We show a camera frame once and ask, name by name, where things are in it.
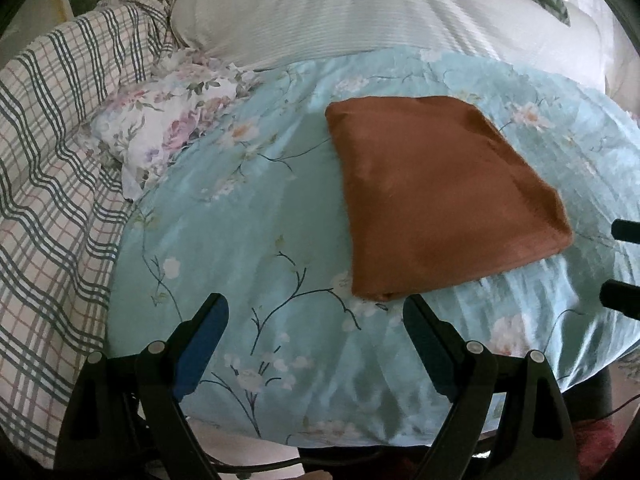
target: plaid fabric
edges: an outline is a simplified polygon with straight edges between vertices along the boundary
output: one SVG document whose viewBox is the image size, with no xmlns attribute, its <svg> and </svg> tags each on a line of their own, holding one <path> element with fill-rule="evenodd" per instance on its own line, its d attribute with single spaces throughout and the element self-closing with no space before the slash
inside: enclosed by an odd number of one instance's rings
<svg viewBox="0 0 640 480">
<path fill-rule="evenodd" d="M 174 0 L 105 0 L 0 71 L 0 424 L 52 465 L 74 380 L 101 349 L 130 213 L 71 133 L 173 50 Z"/>
</svg>

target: folded towel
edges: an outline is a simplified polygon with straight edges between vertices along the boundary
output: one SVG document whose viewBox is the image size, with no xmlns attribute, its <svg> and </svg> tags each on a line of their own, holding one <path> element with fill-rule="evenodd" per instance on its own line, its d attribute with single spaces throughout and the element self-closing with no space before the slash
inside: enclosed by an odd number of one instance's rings
<svg viewBox="0 0 640 480">
<path fill-rule="evenodd" d="M 388 301 L 477 280 L 573 241 L 554 189 L 472 105 L 445 97 L 332 103 L 355 296 Z"/>
</svg>

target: floral fabric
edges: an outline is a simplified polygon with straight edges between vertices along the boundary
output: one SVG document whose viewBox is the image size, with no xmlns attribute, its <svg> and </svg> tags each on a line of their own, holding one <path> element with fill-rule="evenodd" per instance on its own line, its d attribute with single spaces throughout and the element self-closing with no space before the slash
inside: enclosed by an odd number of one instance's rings
<svg viewBox="0 0 640 480">
<path fill-rule="evenodd" d="M 163 57 L 147 81 L 111 94 L 80 129 L 81 145 L 103 165 L 121 166 L 123 195 L 137 200 L 256 83 L 254 72 L 179 50 Z"/>
<path fill-rule="evenodd" d="M 119 355 L 166 338 L 210 293 L 227 298 L 228 327 L 185 413 L 292 446 L 433 443 L 449 403 L 406 334 L 402 301 L 351 295 L 340 161 L 324 118 L 330 102 L 351 97 L 474 104 L 566 207 L 571 247 L 424 294 L 437 316 L 500 354 L 544 351 L 563 390 L 640 342 L 640 324 L 598 298 L 610 278 L 640 283 L 640 246 L 610 236 L 615 218 L 640 218 L 640 130 L 605 95 L 523 66 L 408 47 L 260 78 L 137 204 L 114 273 L 108 337 Z M 503 400 L 494 397 L 486 430 Z"/>
</svg>

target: blue floral bedsheet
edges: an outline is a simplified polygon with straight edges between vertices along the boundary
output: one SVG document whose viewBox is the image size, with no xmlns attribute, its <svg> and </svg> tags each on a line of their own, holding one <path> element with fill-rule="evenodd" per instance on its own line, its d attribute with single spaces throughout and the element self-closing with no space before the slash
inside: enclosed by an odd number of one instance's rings
<svg viewBox="0 0 640 480">
<path fill-rule="evenodd" d="M 598 302 L 609 278 L 640 283 L 640 250 L 610 236 L 614 219 L 640 219 L 640 131 L 609 98 L 526 67 L 405 47 L 298 62 L 262 79 L 142 199 L 113 278 L 114 355 L 167 337 L 210 292 L 228 298 L 228 329 L 182 402 L 187 415 L 295 446 L 430 444 L 444 421 L 449 404 L 402 326 L 402 301 L 350 295 L 324 110 L 354 96 L 475 104 L 566 205 L 572 247 L 425 294 L 441 319 L 496 352 L 542 349 L 563 389 L 640 340 L 640 323 Z M 501 405 L 495 396 L 486 429 Z"/>
</svg>

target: white floral cloth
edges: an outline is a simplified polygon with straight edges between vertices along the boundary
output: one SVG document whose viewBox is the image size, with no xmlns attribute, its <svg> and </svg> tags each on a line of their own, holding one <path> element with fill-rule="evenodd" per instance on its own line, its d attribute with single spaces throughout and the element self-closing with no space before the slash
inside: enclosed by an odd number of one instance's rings
<svg viewBox="0 0 640 480">
<path fill-rule="evenodd" d="M 254 72 L 193 49 L 178 50 L 163 57 L 147 81 L 109 96 L 80 128 L 81 146 L 105 166 L 122 165 L 122 193 L 137 200 L 178 152 L 215 127 L 257 82 Z M 233 146 L 253 132 L 246 126 L 223 142 Z"/>
</svg>

